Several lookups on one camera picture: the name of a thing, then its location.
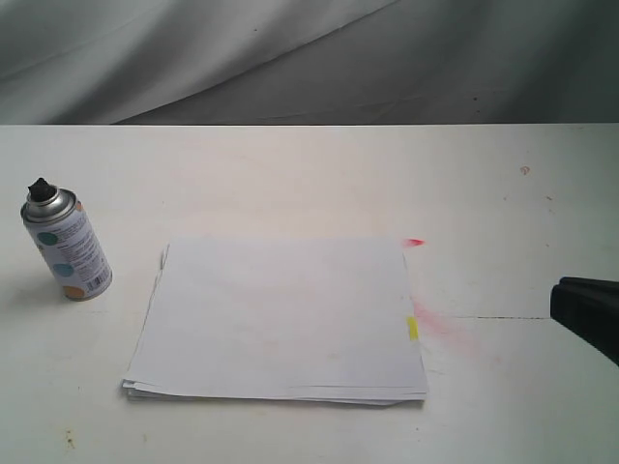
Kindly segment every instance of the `black nozzle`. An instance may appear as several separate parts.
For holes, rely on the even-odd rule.
[[[37,202],[47,201],[56,194],[56,187],[48,184],[43,177],[40,177],[28,189],[30,190],[30,199]]]

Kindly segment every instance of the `black object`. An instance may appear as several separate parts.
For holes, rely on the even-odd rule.
[[[56,194],[56,187],[48,184],[43,177],[40,177],[28,189],[30,190],[30,199],[36,202],[47,201]]]
[[[619,282],[563,277],[552,288],[550,317],[619,365]]]

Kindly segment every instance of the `silver can top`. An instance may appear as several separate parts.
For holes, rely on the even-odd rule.
[[[21,218],[26,222],[53,222],[70,213],[75,205],[75,195],[63,188],[48,184],[43,177],[32,186],[21,208]]]

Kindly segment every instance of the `can label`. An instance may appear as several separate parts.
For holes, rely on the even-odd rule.
[[[107,288],[112,272],[79,201],[57,222],[25,225],[68,298],[87,300]]]

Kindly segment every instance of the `spray can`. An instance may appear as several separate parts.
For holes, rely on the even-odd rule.
[[[89,300],[112,281],[99,240],[75,194],[40,178],[29,187],[21,218],[70,300]]]

